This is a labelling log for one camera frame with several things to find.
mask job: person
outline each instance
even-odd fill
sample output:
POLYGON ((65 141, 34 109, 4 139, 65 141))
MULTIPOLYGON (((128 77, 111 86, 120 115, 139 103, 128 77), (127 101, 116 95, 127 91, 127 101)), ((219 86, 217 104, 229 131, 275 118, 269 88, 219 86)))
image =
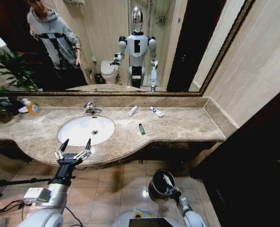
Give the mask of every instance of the person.
POLYGON ((36 40, 42 40, 56 69, 58 81, 51 81, 55 89, 87 85, 81 70, 81 47, 77 36, 55 10, 44 5, 43 0, 27 2, 31 6, 27 15, 30 34, 36 40))

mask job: green lighter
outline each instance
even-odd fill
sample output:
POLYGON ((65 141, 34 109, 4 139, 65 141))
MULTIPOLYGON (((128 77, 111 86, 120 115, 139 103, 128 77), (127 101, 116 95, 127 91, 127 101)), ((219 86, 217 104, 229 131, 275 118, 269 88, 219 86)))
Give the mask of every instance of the green lighter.
POLYGON ((142 124, 139 124, 139 128, 140 128, 141 134, 145 135, 145 131, 144 131, 142 124))

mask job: dark pants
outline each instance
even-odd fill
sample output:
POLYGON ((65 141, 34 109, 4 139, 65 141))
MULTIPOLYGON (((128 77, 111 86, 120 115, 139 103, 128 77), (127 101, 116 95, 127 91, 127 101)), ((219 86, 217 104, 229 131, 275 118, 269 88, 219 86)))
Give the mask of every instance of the dark pants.
POLYGON ((88 85, 82 69, 56 70, 55 72, 57 77, 54 81, 53 87, 57 91, 64 91, 69 88, 88 85))

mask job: bathroom floor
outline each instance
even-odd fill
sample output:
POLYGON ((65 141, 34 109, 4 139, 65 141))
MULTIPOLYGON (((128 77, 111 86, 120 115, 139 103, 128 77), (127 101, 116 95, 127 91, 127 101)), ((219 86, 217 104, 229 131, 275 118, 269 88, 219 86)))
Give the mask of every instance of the bathroom floor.
MULTIPOLYGON (((211 205, 205 187, 200 180, 192 179, 186 164, 163 161, 138 161, 116 165, 101 170, 74 170, 76 179, 68 191, 67 206, 81 220, 85 227, 108 227, 114 220, 130 209, 146 209, 155 215, 169 217, 180 224, 183 219, 174 200, 151 199, 148 185, 158 169, 169 170, 176 186, 186 195, 194 211, 199 213, 210 227, 219 227, 219 221, 211 205)), ((25 180, 33 177, 50 178, 56 172, 55 167, 37 162, 25 164, 13 180, 25 180)), ((44 187, 46 182, 8 186, 0 198, 0 208, 11 201, 23 197, 29 187, 44 187)), ((21 222, 22 210, 15 210, 0 215, 9 218, 9 227, 21 222)), ((23 217, 27 216, 29 207, 24 208, 23 217)), ((78 224, 76 219, 65 209, 63 213, 65 227, 78 224)))

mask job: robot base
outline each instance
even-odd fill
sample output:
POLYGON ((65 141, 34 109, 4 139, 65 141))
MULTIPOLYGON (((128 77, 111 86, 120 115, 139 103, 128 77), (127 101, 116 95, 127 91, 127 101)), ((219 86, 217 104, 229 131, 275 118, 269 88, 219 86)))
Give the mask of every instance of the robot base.
POLYGON ((133 227, 133 226, 156 226, 184 227, 170 218, 160 218, 148 210, 128 210, 120 215, 112 224, 112 227, 133 227))

